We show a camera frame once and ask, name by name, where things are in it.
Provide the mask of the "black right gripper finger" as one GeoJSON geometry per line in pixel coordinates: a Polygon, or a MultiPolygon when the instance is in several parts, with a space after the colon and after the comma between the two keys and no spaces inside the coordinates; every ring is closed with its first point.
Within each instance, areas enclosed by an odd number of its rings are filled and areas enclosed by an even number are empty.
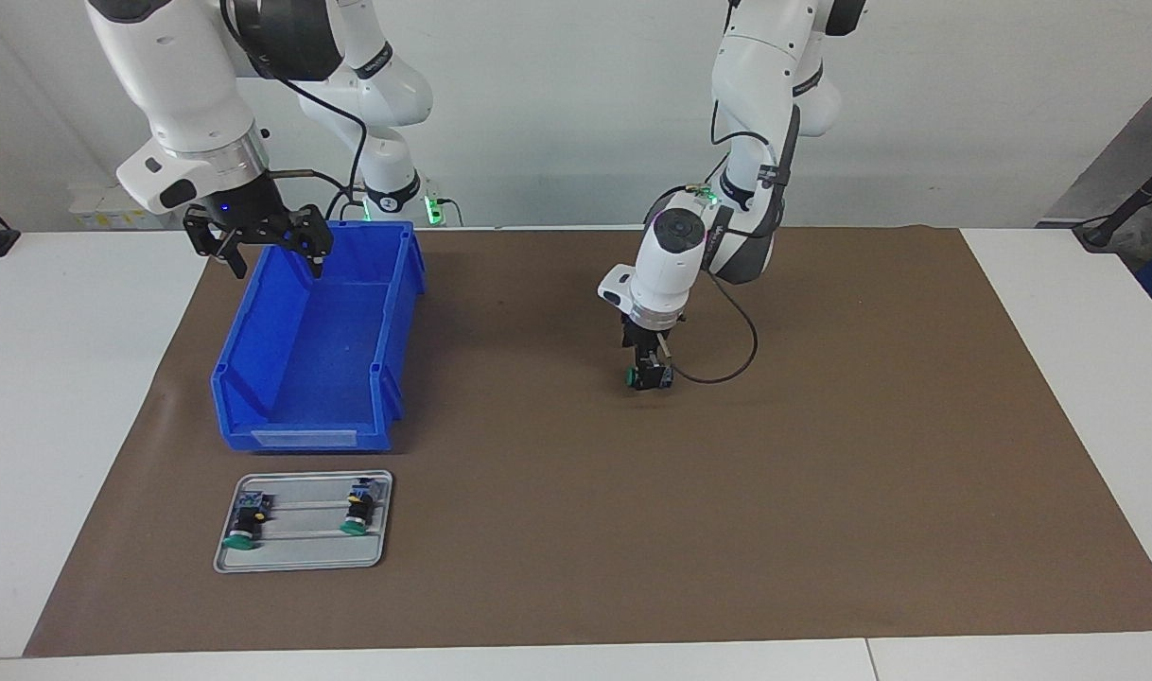
{"type": "Polygon", "coordinates": [[[243,280],[247,277],[247,258],[238,251],[236,233],[229,230],[213,232],[214,224],[205,210],[185,210],[185,235],[196,254],[226,264],[232,274],[243,280]]]}
{"type": "Polygon", "coordinates": [[[333,245],[328,219],[320,210],[291,211],[290,249],[306,262],[309,274],[314,279],[321,279],[325,258],[333,245]]]}

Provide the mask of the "white power strip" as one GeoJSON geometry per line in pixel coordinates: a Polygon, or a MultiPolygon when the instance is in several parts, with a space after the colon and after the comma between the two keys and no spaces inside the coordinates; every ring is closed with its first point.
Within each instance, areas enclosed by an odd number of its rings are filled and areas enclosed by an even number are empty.
{"type": "Polygon", "coordinates": [[[141,207],[122,186],[74,184],[67,213],[84,230],[170,230],[173,213],[141,207]]]}

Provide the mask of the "blue plastic storage bin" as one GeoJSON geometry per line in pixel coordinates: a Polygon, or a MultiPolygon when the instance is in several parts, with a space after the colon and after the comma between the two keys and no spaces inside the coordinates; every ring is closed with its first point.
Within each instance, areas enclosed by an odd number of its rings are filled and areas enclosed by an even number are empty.
{"type": "Polygon", "coordinates": [[[262,252],[210,388],[235,451],[381,452],[404,415],[406,354],[426,267],[408,221],[333,221],[313,277],[262,252]]]}

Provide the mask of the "brown table mat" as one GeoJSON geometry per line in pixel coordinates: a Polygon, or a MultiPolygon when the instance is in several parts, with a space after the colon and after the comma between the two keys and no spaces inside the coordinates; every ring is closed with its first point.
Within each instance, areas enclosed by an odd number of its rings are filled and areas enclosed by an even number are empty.
{"type": "Polygon", "coordinates": [[[634,393],[594,286],[634,232],[420,237],[376,456],[253,456],[209,266],[26,654],[1152,630],[1152,563],[956,230],[791,229],[745,374],[634,393]],[[213,568],[240,476],[382,468],[376,567],[213,568]]]}

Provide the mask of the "silver metal tray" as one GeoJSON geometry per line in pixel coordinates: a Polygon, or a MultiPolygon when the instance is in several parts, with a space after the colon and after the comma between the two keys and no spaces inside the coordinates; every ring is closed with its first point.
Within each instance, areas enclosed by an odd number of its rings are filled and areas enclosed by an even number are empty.
{"type": "Polygon", "coordinates": [[[270,493],[274,495],[270,520],[262,525],[262,538],[253,550],[232,550],[221,546],[227,514],[213,568],[220,574],[372,568],[382,559],[393,485],[394,477],[387,470],[243,476],[232,501],[240,492],[270,493]],[[340,525],[348,508],[346,497],[361,478],[376,481],[378,507],[367,534],[355,537],[340,531],[340,525]]]}

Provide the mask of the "black stand pole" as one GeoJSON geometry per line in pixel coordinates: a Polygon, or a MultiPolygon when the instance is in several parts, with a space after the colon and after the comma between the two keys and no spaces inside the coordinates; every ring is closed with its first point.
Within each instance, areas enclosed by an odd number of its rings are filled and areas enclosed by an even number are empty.
{"type": "Polygon", "coordinates": [[[1073,233],[1078,237],[1082,245],[1086,245],[1090,251],[1102,251],[1109,245],[1117,229],[1130,218],[1137,215],[1139,211],[1152,205],[1152,176],[1143,182],[1129,198],[1120,203],[1115,210],[1106,215],[1086,218],[1073,226],[1073,233]]]}

